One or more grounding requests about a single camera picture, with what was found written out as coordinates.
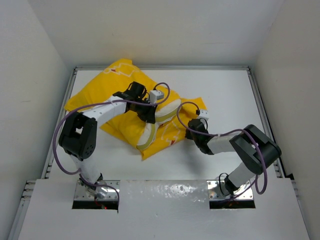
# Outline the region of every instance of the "purple cable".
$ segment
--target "purple cable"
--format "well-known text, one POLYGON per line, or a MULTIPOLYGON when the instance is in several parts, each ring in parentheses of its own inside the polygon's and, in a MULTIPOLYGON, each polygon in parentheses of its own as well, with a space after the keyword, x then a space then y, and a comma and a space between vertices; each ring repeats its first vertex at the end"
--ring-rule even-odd
POLYGON ((115 189, 113 186, 109 186, 108 184, 93 184, 91 182, 88 182, 87 180, 85 180, 85 178, 79 174, 80 176, 80 179, 86 184, 86 185, 89 185, 91 187, 106 187, 106 188, 109 188, 109 189, 113 189, 115 190, 115 193, 118 197, 118 201, 117 201, 117 205, 118 205, 118 208, 117 208, 117 212, 119 213, 119 203, 120 203, 120 195, 119 195, 119 192, 117 191, 117 189, 115 189))
POLYGON ((95 106, 101 106, 101 105, 108 105, 108 104, 111 104, 111 103, 126 102, 126 103, 129 103, 129 104, 136 104, 136 105, 141 105, 141 106, 157 106, 157 105, 160 105, 160 104, 164 103, 169 98, 170 87, 169 87, 169 85, 167 83, 160 82, 160 83, 156 84, 154 86, 154 88, 156 88, 159 85, 165 85, 167 87, 167 89, 168 89, 168 94, 166 95, 166 97, 162 101, 157 102, 157 103, 142 103, 142 102, 135 102, 135 101, 130 101, 130 100, 119 99, 119 100, 114 100, 112 102, 107 101, 107 102, 92 103, 92 104, 80 106, 80 107, 77 107, 76 109, 70 111, 67 115, 65 115, 64 118, 57 124, 57 126, 56 126, 56 128, 54 130, 53 139, 52 139, 53 157, 55 159, 56 164, 61 169, 61 171, 64 172, 65 174, 68 174, 68 175, 75 175, 75 174, 78 174, 79 172, 81 172, 80 168, 77 171, 74 171, 74 172, 67 171, 66 169, 64 169, 64 167, 62 166, 62 164, 59 161, 58 154, 57 154, 57 138, 58 138, 59 129, 61 128, 61 126, 64 124, 64 122, 67 120, 68 117, 70 117, 73 113, 75 113, 75 112, 77 112, 78 110, 81 110, 81 109, 95 107, 95 106))
MULTIPOLYGON (((209 136, 209 137, 218 137, 219 135, 218 134, 210 134, 210 133, 205 133, 205 132, 201 132, 201 131, 196 131, 196 130, 193 130, 191 128, 189 128, 187 125, 185 125, 182 120, 180 119, 179 117, 179 112, 180 112, 180 109, 182 108, 182 106, 184 104, 193 104, 196 106, 197 110, 199 110, 199 106, 194 103, 194 102, 191 102, 191 101, 185 101, 183 103, 180 104, 180 106, 177 108, 176 110, 176 117, 178 119, 178 121, 182 124, 182 126, 184 126, 186 129, 188 129, 190 132, 193 132, 193 133, 196 133, 196 134, 200 134, 200 135, 205 135, 205 136, 209 136)), ((266 189, 267 189, 267 185, 268 185, 268 174, 267 174, 267 168, 266 168, 266 163, 265 163, 265 159, 264 159, 264 156, 262 155, 262 152, 257 144, 257 142, 254 140, 254 138, 250 135, 250 133, 248 133, 246 130, 244 129, 234 129, 232 131, 228 131, 226 133, 223 133, 223 134, 220 134, 221 137, 224 137, 224 136, 227 136, 229 134, 233 134, 233 133, 236 133, 236 132, 242 132, 244 133, 249 139, 250 141, 252 142, 252 144, 254 145, 257 153, 258 153, 258 156, 261 160, 261 165, 262 165, 262 170, 263 170, 263 176, 264 176, 264 181, 263 181, 263 187, 262 187, 262 190, 260 191, 259 190, 259 186, 258 186, 258 175, 255 176, 255 180, 252 182, 252 184, 250 185, 250 187, 255 184, 255 190, 256 192, 261 195, 263 194, 266 189)))

